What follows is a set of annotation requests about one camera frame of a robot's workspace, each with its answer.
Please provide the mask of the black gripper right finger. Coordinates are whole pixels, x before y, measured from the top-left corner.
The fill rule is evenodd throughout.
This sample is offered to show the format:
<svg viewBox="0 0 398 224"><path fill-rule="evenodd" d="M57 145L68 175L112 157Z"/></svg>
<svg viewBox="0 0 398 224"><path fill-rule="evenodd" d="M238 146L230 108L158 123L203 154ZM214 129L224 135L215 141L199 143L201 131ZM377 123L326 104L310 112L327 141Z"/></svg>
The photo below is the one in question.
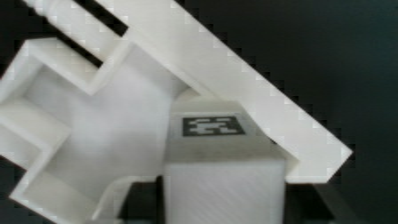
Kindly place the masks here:
<svg viewBox="0 0 398 224"><path fill-rule="evenodd" d="M283 224L356 224L356 214L329 184L288 184Z"/></svg>

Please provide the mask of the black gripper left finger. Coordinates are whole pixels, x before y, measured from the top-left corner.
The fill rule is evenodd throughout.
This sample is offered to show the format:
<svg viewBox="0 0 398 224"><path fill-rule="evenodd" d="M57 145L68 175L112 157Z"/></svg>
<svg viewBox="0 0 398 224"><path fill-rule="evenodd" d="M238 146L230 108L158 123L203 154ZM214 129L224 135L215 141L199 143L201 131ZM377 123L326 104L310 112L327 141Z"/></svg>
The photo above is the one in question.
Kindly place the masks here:
<svg viewBox="0 0 398 224"><path fill-rule="evenodd" d="M164 224L164 179L128 176L109 185L89 224Z"/></svg>

